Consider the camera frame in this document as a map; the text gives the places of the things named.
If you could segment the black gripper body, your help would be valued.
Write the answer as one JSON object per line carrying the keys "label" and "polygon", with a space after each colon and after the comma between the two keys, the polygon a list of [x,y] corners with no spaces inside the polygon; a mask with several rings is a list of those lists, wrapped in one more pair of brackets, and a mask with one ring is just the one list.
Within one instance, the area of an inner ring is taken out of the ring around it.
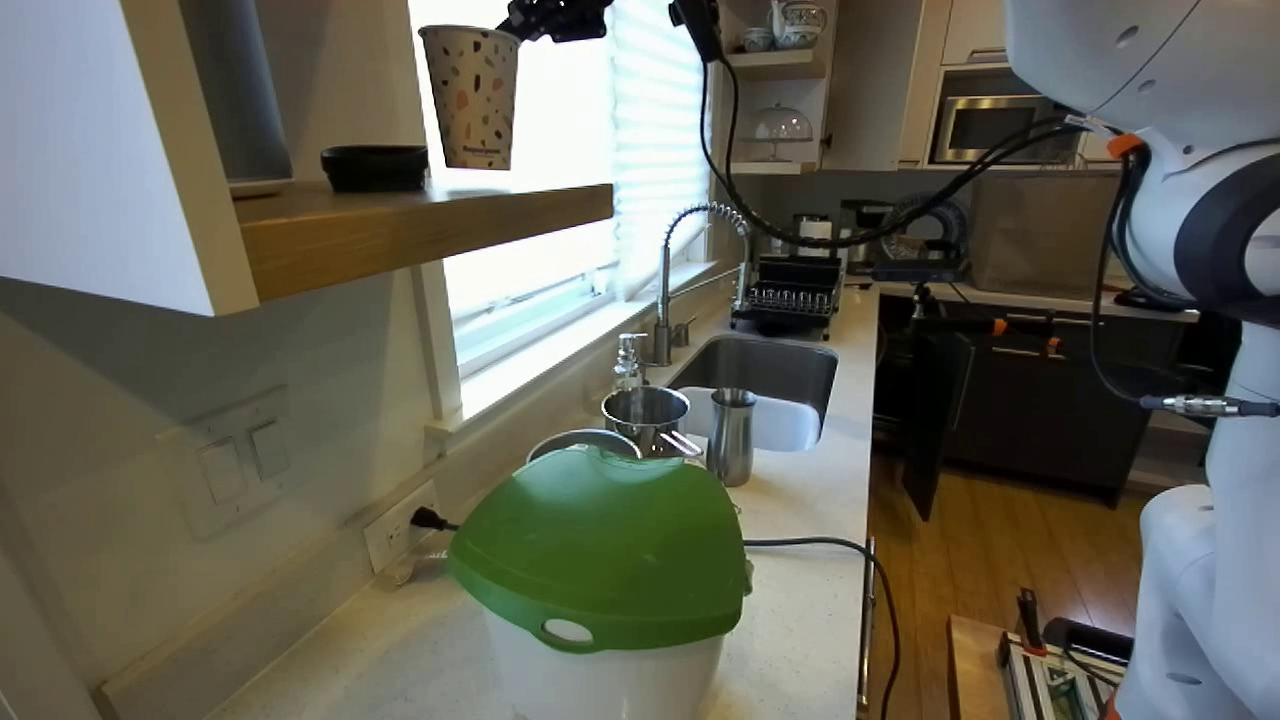
{"label": "black gripper body", "polygon": [[509,15],[502,21],[502,34],[516,42],[606,42],[606,10],[612,0],[509,0]]}

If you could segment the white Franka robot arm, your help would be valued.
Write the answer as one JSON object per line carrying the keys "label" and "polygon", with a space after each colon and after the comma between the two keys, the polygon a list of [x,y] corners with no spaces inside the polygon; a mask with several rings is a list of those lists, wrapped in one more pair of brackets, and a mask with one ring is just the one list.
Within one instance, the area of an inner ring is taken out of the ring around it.
{"label": "white Franka robot arm", "polygon": [[1004,0],[1014,71],[1139,140],[1120,262],[1240,323],[1195,486],[1145,504],[1120,720],[1280,720],[1280,0]]}

